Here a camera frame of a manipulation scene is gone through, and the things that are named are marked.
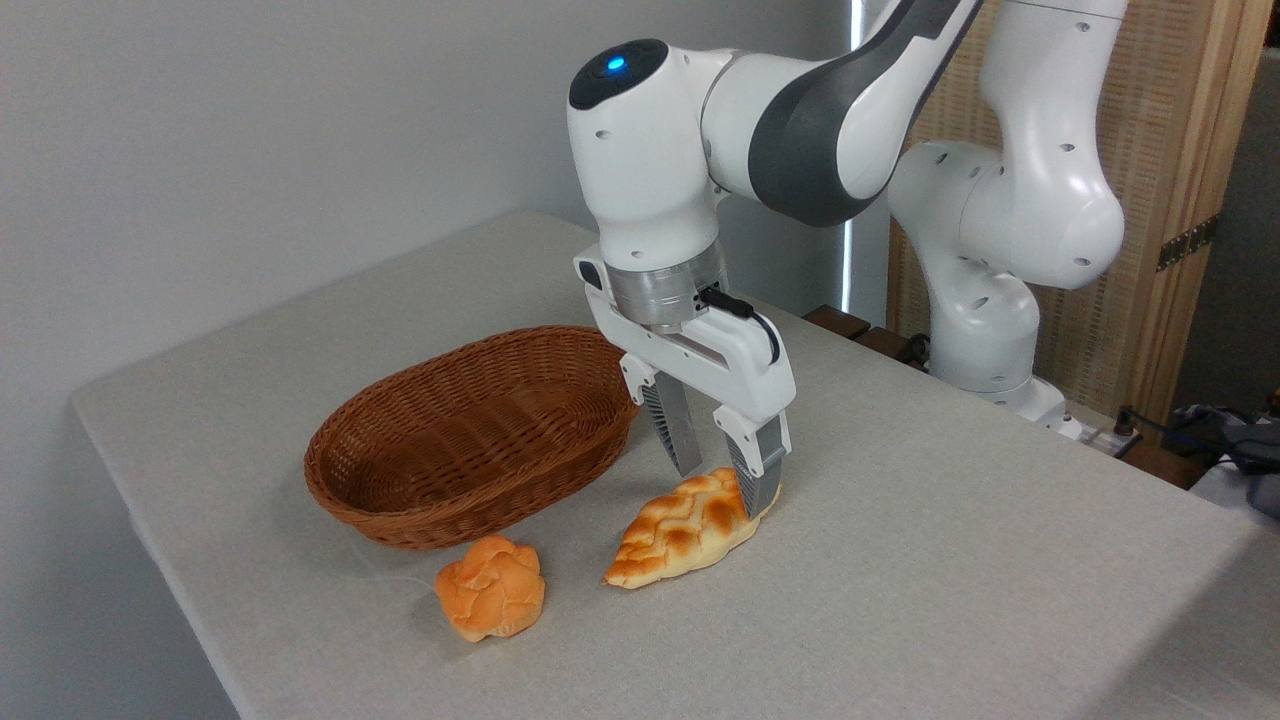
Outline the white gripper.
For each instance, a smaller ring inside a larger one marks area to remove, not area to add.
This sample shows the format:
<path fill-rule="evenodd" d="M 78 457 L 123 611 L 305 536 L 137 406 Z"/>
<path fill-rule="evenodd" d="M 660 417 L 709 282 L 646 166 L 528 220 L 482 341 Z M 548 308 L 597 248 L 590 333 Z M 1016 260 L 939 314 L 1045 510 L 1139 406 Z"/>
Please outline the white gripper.
<path fill-rule="evenodd" d="M 773 363 L 764 327 L 718 307 L 662 334 L 611 304 L 605 264 L 596 250 L 576 256 L 573 269 L 586 284 L 600 332 L 626 352 L 620 366 L 632 401 L 649 413 L 681 477 L 703 464 L 682 383 L 723 404 L 713 418 L 727 441 L 745 512 L 750 520 L 759 518 L 777 497 L 781 465 L 792 448 L 783 410 L 796 388 L 785 346 L 778 345 Z"/>

